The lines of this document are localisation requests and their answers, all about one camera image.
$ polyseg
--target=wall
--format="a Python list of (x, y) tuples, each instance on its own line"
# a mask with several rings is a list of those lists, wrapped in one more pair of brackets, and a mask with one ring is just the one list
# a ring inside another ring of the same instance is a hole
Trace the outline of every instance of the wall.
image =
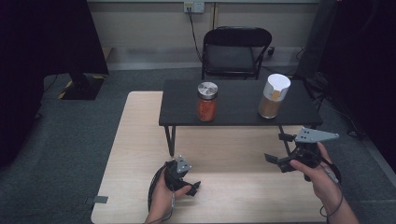
[[(199, 64), (183, 2), (90, 2), (89, 5), (104, 48), (132, 49), (130, 55), (141, 53), (147, 61), (154, 60), (149, 55), (163, 54), (178, 55), (181, 59), (174, 63)], [(281, 61), (286, 60), (273, 65), (290, 65), (290, 60), (305, 45), (317, 6), (318, 3), (312, 2), (206, 2), (205, 13), (192, 14), (197, 48), (202, 48), (204, 35), (213, 26), (259, 26), (273, 35), (271, 46), (277, 47), (277, 56), (283, 55)]]

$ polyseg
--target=black chair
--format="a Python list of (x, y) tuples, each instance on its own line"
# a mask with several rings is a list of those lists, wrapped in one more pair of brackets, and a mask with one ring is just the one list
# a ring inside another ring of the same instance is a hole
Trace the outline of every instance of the black chair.
[(221, 26), (207, 32), (202, 79), (205, 75), (258, 79), (264, 52), (271, 41), (271, 34), (257, 27)]

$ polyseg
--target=glass jar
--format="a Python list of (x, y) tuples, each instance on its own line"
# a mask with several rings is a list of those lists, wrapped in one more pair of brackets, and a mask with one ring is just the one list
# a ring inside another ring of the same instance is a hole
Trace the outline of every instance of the glass jar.
[(216, 116), (218, 107), (218, 86), (213, 82), (198, 85), (197, 115), (201, 121), (211, 121)]
[(280, 74), (272, 74), (268, 77), (259, 104), (259, 113), (263, 118), (272, 119), (276, 117), (289, 86), (290, 80), (288, 77)]

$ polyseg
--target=white baseboard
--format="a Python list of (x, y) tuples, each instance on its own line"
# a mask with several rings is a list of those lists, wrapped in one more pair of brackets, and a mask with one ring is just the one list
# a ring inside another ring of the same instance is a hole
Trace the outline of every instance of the white baseboard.
[[(276, 47), (274, 55), (265, 53), (264, 66), (296, 66), (300, 47)], [(201, 67), (195, 49), (112, 49), (107, 58), (109, 70), (141, 70)]]

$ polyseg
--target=wrist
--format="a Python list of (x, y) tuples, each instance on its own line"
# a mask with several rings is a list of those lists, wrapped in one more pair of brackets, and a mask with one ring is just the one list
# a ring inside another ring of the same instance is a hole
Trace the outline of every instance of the wrist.
[(145, 223), (162, 223), (168, 217), (170, 210), (167, 206), (164, 208), (163, 206), (152, 204)]
[(330, 189), (320, 200), (326, 210), (326, 216), (332, 216), (337, 212), (343, 202), (344, 196), (341, 187)]

